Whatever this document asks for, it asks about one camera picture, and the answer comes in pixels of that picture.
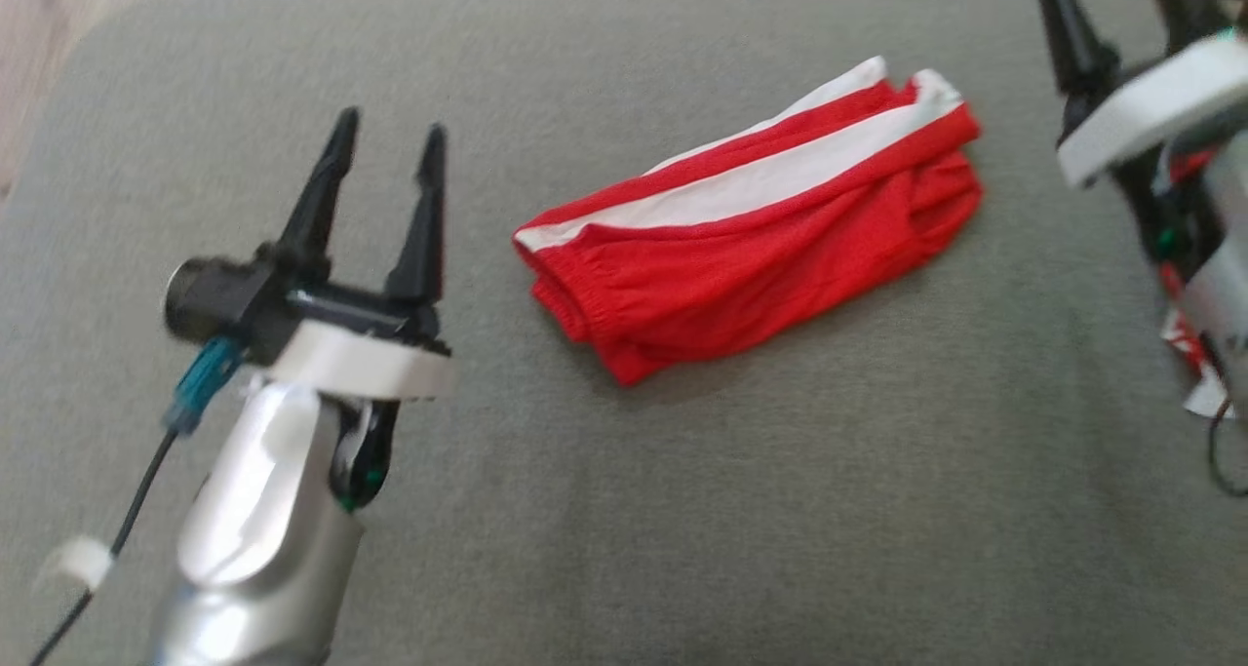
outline teal cable connector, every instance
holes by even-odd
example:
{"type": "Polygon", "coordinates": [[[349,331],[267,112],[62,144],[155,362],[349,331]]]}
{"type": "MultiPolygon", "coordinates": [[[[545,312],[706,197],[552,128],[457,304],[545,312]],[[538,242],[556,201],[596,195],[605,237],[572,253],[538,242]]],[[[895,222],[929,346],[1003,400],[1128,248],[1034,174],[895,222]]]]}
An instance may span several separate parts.
{"type": "Polygon", "coordinates": [[[161,418],[165,429],[177,435],[195,432],[212,397],[217,395],[240,367],[242,345],[232,338],[211,338],[175,387],[173,404],[170,404],[165,418],[161,418]]]}

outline white cable clip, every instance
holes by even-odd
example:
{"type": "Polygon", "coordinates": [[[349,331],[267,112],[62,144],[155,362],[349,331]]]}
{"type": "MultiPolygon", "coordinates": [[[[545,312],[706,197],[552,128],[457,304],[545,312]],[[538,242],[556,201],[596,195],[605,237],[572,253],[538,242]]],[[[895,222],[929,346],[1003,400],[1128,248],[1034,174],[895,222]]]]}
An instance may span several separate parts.
{"type": "Polygon", "coordinates": [[[94,592],[104,582],[112,564],[112,553],[104,543],[94,538],[76,536],[62,543],[47,556],[47,561],[35,577],[35,585],[54,575],[72,576],[85,582],[87,591],[94,592]]]}

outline gray fabric surface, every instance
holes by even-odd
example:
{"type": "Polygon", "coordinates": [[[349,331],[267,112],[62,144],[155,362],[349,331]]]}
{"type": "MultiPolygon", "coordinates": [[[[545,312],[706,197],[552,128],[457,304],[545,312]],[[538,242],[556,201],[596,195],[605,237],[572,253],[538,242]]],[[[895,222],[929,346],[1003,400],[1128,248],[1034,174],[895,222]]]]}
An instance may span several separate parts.
{"type": "MultiPolygon", "coordinates": [[[[1142,0],[1094,0],[1127,56],[1142,0]]],[[[0,217],[0,662],[109,536],[191,359],[166,276],[275,234],[364,110],[333,249],[378,284],[423,132],[452,138],[454,399],[411,407],[339,622],[373,664],[1243,664],[1246,506],[1109,186],[1066,190],[1032,0],[172,0],[105,24],[0,217]],[[982,120],[946,256],[756,350],[633,390],[527,294],[539,210],[766,118],[884,54],[982,120]]],[[[57,664],[135,664],[238,400],[175,448],[57,664]]]]}

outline black cable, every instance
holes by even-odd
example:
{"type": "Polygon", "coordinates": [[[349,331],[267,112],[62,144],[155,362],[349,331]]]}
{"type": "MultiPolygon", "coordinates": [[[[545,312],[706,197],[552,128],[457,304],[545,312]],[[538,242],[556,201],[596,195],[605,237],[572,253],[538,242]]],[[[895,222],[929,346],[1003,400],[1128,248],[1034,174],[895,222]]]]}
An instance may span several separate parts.
{"type": "MultiPolygon", "coordinates": [[[[117,538],[112,540],[112,548],[109,549],[112,559],[116,559],[121,554],[121,549],[126,546],[130,531],[135,529],[135,520],[139,519],[139,510],[142,509],[144,501],[147,500],[147,491],[152,488],[152,480],[156,480],[156,471],[160,470],[161,463],[165,463],[165,456],[177,438],[177,432],[166,432],[165,438],[160,440],[160,446],[156,448],[156,454],[147,463],[147,471],[144,474],[144,480],[139,480],[139,489],[135,489],[135,498],[130,501],[130,510],[126,511],[126,519],[121,520],[121,529],[117,530],[117,538]]],[[[56,649],[56,645],[61,642],[74,624],[77,622],[77,619],[82,616],[82,612],[91,604],[94,596],[95,594],[90,590],[84,591],[79,596],[74,607],[65,615],[61,624],[56,626],[56,630],[49,635],[49,639],[44,641],[44,646],[39,647],[35,657],[30,660],[30,666],[41,666],[44,661],[47,661],[47,656],[56,649]]]]}
{"type": "Polygon", "coordinates": [[[1214,414],[1213,420],[1209,423],[1209,476],[1213,478],[1213,485],[1218,486],[1222,493],[1229,494],[1231,498],[1248,498],[1248,486],[1232,484],[1226,474],[1222,473],[1222,465],[1218,463],[1218,427],[1222,425],[1222,418],[1226,418],[1227,409],[1231,409],[1229,398],[1222,400],[1222,407],[1218,408],[1218,413],[1214,414]]]}

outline red and white clothing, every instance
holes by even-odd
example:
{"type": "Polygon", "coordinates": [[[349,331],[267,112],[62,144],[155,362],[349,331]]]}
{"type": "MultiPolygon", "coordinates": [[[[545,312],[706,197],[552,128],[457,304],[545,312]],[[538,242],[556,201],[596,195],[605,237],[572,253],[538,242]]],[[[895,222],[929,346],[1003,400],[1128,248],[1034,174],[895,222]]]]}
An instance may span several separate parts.
{"type": "Polygon", "coordinates": [[[960,151],[976,136],[938,74],[894,90],[876,57],[513,239],[533,296],[631,385],[754,347],[935,257],[980,203],[960,151]]]}

